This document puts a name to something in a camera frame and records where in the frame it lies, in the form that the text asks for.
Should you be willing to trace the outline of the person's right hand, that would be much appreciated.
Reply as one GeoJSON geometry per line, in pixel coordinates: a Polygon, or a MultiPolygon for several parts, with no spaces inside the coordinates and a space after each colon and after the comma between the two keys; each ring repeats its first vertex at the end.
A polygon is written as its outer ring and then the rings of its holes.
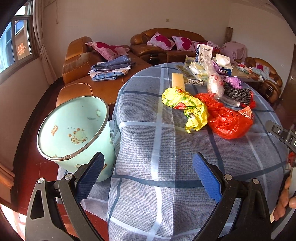
{"type": "Polygon", "coordinates": [[[296,198],[289,198],[288,189],[291,184],[291,178],[288,177],[285,181],[284,189],[280,195],[279,201],[274,209],[273,217],[275,221],[278,221],[285,215],[286,207],[289,206],[292,209],[296,208],[296,198]]]}

